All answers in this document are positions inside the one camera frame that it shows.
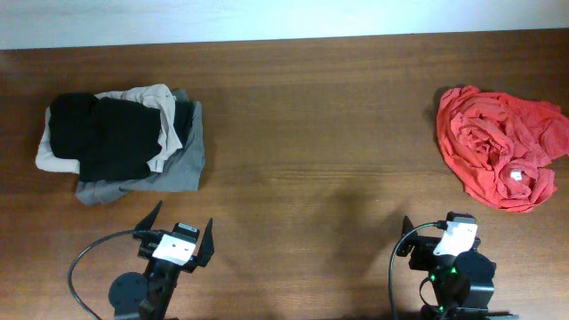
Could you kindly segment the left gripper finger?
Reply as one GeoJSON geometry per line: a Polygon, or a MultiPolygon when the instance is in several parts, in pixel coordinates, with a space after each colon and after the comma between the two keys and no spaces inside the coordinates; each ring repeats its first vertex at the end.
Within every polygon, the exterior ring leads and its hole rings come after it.
{"type": "Polygon", "coordinates": [[[213,254],[214,254],[214,243],[213,243],[213,234],[212,234],[212,219],[209,219],[203,234],[202,243],[200,244],[196,256],[197,265],[200,267],[205,267],[211,260],[213,254]]]}
{"type": "Polygon", "coordinates": [[[135,230],[137,231],[145,231],[151,230],[153,227],[154,222],[156,221],[157,215],[160,212],[163,202],[159,201],[155,208],[145,217],[143,218],[136,226],[135,230]]]}

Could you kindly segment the red printed t-shirt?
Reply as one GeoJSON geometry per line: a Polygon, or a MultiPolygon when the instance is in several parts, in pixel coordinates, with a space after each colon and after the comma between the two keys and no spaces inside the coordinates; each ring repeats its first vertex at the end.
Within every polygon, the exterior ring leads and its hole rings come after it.
{"type": "Polygon", "coordinates": [[[568,153],[568,119],[559,106],[455,87],[442,95],[436,124],[445,163],[477,201],[529,212],[556,192],[549,165],[568,153]]]}

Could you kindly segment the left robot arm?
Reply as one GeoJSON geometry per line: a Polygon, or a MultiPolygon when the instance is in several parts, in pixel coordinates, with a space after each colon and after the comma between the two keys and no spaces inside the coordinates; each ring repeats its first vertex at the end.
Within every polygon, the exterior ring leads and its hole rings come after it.
{"type": "Polygon", "coordinates": [[[214,254],[212,222],[204,231],[176,223],[171,231],[154,229],[161,204],[134,228],[138,256],[148,261],[142,273],[128,272],[110,286],[108,299],[115,319],[163,320],[180,274],[204,268],[214,254]]]}

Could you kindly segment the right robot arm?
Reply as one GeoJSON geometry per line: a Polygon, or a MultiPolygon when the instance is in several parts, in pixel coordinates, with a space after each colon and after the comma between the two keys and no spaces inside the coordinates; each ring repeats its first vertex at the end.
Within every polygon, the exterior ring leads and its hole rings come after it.
{"type": "Polygon", "coordinates": [[[492,312],[488,305],[495,287],[497,264],[478,251],[477,220],[466,213],[448,212],[443,220],[415,226],[403,217],[401,237],[389,259],[389,303],[399,318],[393,292],[395,257],[409,259],[409,268],[425,271],[421,285],[431,284],[437,303],[422,302],[420,319],[518,319],[506,311],[492,312]]]}

